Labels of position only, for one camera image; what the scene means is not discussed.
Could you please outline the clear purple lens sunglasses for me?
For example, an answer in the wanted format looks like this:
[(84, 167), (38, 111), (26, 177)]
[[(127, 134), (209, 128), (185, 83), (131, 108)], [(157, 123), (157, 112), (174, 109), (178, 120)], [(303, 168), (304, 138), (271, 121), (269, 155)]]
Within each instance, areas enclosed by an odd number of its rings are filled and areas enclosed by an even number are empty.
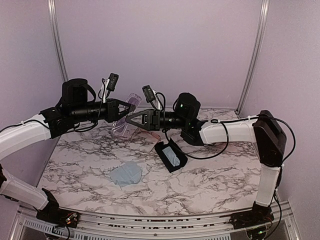
[(124, 110), (128, 110), (128, 114), (112, 125), (111, 133), (113, 136), (121, 137), (124, 139), (129, 139), (131, 137), (131, 134), (134, 132), (135, 127), (129, 125), (126, 122), (126, 117), (132, 115), (135, 112), (141, 101), (142, 98), (138, 94), (133, 92), (129, 94), (125, 102), (130, 104), (130, 106), (120, 106), (120, 111), (123, 112)]

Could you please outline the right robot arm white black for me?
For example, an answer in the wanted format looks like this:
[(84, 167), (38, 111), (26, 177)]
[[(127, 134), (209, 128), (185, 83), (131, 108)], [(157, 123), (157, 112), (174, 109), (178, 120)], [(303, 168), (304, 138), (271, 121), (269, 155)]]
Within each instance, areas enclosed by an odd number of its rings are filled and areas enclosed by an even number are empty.
[(287, 136), (280, 120), (268, 110), (235, 120), (199, 120), (200, 102), (191, 93), (181, 93), (173, 111), (146, 109), (126, 117), (128, 124), (146, 131), (180, 129), (182, 139), (192, 146), (214, 143), (249, 142), (256, 146), (261, 172), (252, 208), (233, 213), (230, 222), (235, 229), (274, 220), (271, 203), (281, 181)]

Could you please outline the black glasses case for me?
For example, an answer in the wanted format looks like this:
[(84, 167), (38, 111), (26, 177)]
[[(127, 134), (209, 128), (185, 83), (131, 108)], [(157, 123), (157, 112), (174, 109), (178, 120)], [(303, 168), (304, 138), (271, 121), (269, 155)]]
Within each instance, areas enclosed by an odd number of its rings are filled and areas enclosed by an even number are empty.
[(188, 162), (187, 156), (172, 139), (167, 144), (158, 142), (154, 149), (170, 173), (183, 168)]

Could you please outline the pink frame sunglasses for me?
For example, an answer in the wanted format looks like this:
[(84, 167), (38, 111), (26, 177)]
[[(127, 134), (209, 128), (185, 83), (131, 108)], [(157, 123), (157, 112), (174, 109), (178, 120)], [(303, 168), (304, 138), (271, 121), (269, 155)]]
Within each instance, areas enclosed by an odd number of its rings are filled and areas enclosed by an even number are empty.
[(137, 128), (128, 139), (127, 145), (134, 151), (148, 153), (161, 141), (161, 136), (156, 132)]

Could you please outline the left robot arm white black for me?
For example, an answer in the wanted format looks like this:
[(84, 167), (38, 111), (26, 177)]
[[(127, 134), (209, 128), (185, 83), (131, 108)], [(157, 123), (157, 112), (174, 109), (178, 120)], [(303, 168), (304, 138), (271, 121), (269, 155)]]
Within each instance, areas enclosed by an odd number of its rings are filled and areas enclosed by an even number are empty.
[[(102, 82), (100, 101), (88, 100), (95, 91), (84, 78), (70, 79), (62, 84), (62, 95), (57, 105), (42, 110), (32, 118), (10, 125), (0, 131), (0, 158), (38, 142), (54, 139), (68, 132), (84, 132), (95, 128), (99, 120), (116, 122), (135, 110), (131, 103), (109, 98), (119, 76), (111, 74)], [(42, 221), (73, 225), (78, 213), (61, 209), (53, 194), (34, 187), (0, 169), (0, 193), (5, 198), (27, 203), (37, 211)]]

